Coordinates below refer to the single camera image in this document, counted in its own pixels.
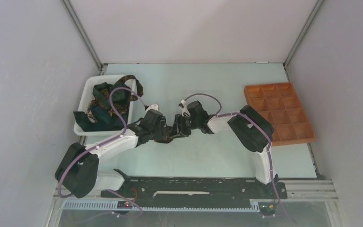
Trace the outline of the black orange floral tie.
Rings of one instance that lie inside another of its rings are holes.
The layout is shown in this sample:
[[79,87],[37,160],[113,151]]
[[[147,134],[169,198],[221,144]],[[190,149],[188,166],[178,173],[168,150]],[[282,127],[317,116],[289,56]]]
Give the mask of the black orange floral tie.
[[178,138],[179,135],[180,133],[177,129],[171,126],[165,126],[155,134],[154,141],[157,143],[168,144]]

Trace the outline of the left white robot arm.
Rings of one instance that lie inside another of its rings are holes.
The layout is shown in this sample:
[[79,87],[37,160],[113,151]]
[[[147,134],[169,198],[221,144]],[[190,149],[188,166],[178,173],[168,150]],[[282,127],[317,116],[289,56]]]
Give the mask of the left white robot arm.
[[58,189],[65,187],[76,198],[83,198],[95,190],[112,190],[119,197],[125,197],[130,192],[130,183],[120,171],[100,171],[99,166],[124,151],[164,137],[166,118],[159,111],[150,109],[139,122],[129,124],[123,134],[87,147],[73,143],[54,175]]

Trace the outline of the dark green tie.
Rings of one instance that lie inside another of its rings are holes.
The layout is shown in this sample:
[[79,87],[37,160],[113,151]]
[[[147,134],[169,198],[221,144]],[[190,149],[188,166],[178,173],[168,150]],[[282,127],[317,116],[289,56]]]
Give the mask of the dark green tie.
[[114,84],[101,83],[93,87],[93,100],[87,105],[86,111],[74,111],[76,124],[84,132],[119,131],[127,121],[131,101],[131,92],[117,90],[112,95],[112,105],[120,116],[116,115],[110,104],[109,94],[118,87],[127,87],[124,82]]

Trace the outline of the brown patterned tie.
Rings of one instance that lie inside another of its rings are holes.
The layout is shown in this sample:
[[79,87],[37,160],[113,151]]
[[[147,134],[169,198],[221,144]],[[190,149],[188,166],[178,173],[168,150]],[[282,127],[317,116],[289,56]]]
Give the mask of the brown patterned tie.
[[[128,91],[127,81],[136,83],[135,94]],[[86,115],[94,122],[110,122],[119,119],[115,113],[126,116],[130,109],[130,103],[138,100],[144,94],[144,89],[134,75],[122,76],[114,82],[99,82],[93,85],[93,98],[87,103]]]

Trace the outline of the orange compartment tray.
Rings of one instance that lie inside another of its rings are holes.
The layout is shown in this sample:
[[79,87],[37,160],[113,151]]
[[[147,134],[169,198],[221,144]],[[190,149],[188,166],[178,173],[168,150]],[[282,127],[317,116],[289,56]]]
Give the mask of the orange compartment tray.
[[273,146],[307,144],[316,135],[292,83],[251,85],[244,88],[247,104],[274,127]]

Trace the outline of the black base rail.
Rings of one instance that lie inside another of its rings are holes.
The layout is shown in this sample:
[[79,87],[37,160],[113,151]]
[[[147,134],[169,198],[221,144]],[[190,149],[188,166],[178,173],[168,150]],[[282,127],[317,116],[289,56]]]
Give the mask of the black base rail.
[[117,191],[148,206],[232,208],[252,202],[287,199],[283,182],[265,185],[254,178],[131,177]]

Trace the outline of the aluminium frame profile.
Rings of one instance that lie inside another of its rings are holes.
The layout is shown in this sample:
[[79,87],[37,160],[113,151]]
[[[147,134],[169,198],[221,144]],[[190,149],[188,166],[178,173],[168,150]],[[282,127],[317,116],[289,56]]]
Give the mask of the aluminium frame profile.
[[338,196],[331,180],[282,180],[282,182],[286,186],[286,201],[338,201]]

